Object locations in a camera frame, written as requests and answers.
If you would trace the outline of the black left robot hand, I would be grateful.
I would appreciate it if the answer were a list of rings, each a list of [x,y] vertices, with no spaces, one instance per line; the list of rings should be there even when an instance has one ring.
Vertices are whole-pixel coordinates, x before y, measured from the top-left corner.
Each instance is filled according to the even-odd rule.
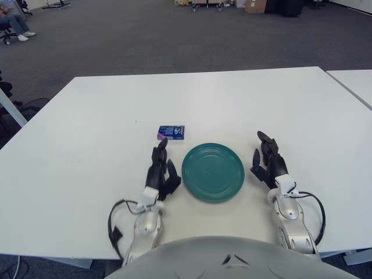
[[[152,151],[152,165],[148,169],[146,187],[158,190],[158,200],[164,201],[168,194],[172,194],[181,184],[181,177],[177,174],[173,162],[167,159],[168,139],[164,138]]]

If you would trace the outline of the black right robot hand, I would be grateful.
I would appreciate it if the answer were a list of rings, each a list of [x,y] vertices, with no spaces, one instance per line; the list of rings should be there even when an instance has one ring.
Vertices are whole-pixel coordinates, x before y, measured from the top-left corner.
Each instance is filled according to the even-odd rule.
[[[263,181],[269,189],[275,189],[275,178],[288,174],[284,158],[278,153],[278,145],[274,138],[270,138],[262,131],[257,132],[261,140],[261,151],[263,157],[260,158],[260,152],[255,149],[251,172],[259,181]]]

